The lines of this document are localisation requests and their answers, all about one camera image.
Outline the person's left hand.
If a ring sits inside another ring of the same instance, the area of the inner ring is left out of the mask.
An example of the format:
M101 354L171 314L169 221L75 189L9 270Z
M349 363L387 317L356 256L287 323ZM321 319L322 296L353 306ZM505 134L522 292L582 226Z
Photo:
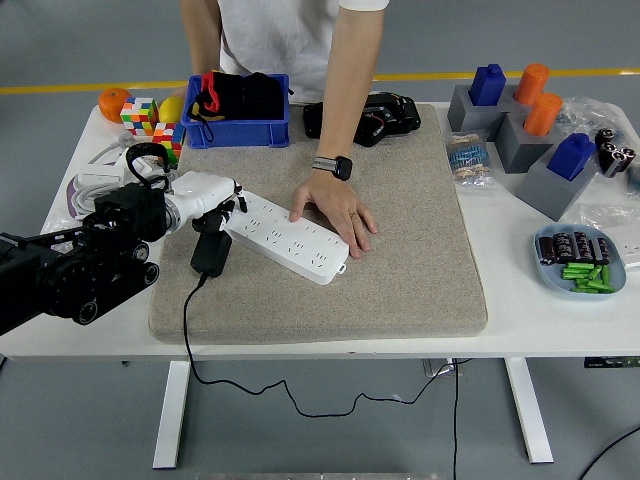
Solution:
M326 217L348 245L352 258L359 259L371 250L369 235L378 232L376 220L346 181L328 171L313 169L294 191L289 220L300 220L307 204L314 204Z

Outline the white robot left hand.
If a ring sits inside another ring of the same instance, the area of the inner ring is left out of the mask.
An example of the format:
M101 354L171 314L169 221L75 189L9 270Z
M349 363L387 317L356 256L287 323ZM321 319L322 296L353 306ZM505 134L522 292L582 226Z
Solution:
M248 211L244 190L234 179L211 173L189 171L172 183L165 194L167 232L173 233L192 222L200 233L222 231L236 207Z

